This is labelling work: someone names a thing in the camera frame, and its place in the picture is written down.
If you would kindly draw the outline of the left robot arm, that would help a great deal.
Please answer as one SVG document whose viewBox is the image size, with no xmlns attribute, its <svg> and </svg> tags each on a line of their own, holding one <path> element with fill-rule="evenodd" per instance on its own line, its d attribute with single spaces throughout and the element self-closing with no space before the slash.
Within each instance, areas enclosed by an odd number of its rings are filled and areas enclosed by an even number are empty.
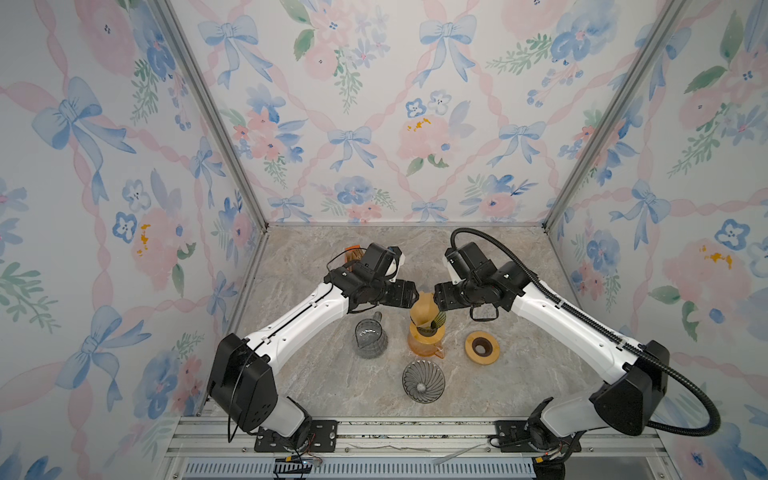
<svg viewBox="0 0 768 480">
<path fill-rule="evenodd" d="M 415 283 L 398 277 L 404 255 L 396 246 L 372 243 L 356 249 L 359 259 L 328 268 L 318 286 L 297 306 L 262 329 L 229 334 L 217 346 L 207 396 L 228 417 L 228 435 L 268 430 L 291 446 L 310 437 L 311 415 L 278 393 L 275 376 L 325 327 L 348 314 L 378 306 L 409 309 L 419 298 Z"/>
</svg>

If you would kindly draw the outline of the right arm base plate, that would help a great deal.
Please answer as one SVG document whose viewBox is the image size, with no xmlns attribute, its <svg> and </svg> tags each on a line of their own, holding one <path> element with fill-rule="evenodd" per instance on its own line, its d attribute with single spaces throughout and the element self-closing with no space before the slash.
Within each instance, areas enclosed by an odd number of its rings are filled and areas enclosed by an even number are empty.
<svg viewBox="0 0 768 480">
<path fill-rule="evenodd" d="M 569 451 L 581 452 L 582 445 L 574 435 L 556 437 L 546 427 L 526 420 L 498 420 L 495 432 L 488 437 L 491 447 L 504 453 L 537 453 L 556 456 Z"/>
</svg>

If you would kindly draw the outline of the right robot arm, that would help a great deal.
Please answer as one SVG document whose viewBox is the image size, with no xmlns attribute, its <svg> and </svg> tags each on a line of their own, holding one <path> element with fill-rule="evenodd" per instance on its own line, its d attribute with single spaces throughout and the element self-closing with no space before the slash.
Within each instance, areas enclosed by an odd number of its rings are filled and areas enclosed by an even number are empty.
<svg viewBox="0 0 768 480">
<path fill-rule="evenodd" d="M 474 242 L 448 248 L 444 263 L 451 279 L 435 287 L 440 310 L 489 306 L 494 314 L 512 312 L 578 355 L 601 379 L 569 397 L 543 400 L 526 420 L 521 440 L 547 451 L 579 432 L 644 431 L 666 392 L 667 375 L 654 364 L 667 361 L 664 348 L 641 346 L 595 321 L 515 261 L 496 266 Z"/>
</svg>

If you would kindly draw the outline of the green ribbed dripper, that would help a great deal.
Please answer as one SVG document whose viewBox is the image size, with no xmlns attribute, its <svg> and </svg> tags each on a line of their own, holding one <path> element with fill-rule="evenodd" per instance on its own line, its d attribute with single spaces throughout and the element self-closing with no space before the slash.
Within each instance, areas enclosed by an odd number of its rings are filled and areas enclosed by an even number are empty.
<svg viewBox="0 0 768 480">
<path fill-rule="evenodd" d="M 432 320 L 419 325 L 412 324 L 412 326 L 419 335 L 425 338 L 432 338 L 444 331 L 445 322 L 446 313 L 439 312 Z"/>
</svg>

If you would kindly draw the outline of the brown paper coffee filter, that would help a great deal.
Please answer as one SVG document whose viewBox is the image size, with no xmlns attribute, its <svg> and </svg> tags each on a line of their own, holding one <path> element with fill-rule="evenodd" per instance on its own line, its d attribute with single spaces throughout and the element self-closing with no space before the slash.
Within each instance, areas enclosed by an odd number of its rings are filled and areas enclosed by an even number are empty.
<svg viewBox="0 0 768 480">
<path fill-rule="evenodd" d="M 440 312 L 432 293 L 419 294 L 419 300 L 410 309 L 411 324 L 419 325 L 432 320 Z"/>
</svg>

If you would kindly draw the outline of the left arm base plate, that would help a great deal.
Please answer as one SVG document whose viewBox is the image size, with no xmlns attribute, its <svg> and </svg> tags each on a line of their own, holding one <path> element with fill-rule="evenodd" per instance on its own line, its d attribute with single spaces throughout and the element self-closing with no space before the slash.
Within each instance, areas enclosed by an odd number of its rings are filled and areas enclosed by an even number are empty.
<svg viewBox="0 0 768 480">
<path fill-rule="evenodd" d="M 257 453 L 333 453 L 338 437 L 337 420 L 310 420 L 304 422 L 291 436 L 285 437 L 273 430 L 259 428 L 255 436 Z"/>
</svg>

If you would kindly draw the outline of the orange glass carafe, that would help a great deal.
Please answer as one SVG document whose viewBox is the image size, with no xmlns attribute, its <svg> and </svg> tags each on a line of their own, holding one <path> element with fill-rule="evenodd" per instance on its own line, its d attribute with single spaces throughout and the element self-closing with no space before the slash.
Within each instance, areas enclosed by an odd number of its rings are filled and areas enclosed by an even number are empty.
<svg viewBox="0 0 768 480">
<path fill-rule="evenodd" d="M 419 357 L 436 357 L 439 359 L 445 358 L 445 351 L 442 341 L 437 341 L 435 343 L 424 343 L 416 337 L 408 336 L 408 346 L 410 350 Z"/>
</svg>

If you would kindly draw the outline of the grey glass carafe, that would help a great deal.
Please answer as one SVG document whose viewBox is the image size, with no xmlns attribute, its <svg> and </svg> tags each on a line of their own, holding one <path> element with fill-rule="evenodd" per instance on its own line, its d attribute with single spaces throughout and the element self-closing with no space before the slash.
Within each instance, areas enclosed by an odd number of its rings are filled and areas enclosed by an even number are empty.
<svg viewBox="0 0 768 480">
<path fill-rule="evenodd" d="M 354 330 L 355 353 L 363 359 L 375 359 L 388 347 L 388 336 L 381 323 L 382 313 L 360 320 Z"/>
</svg>

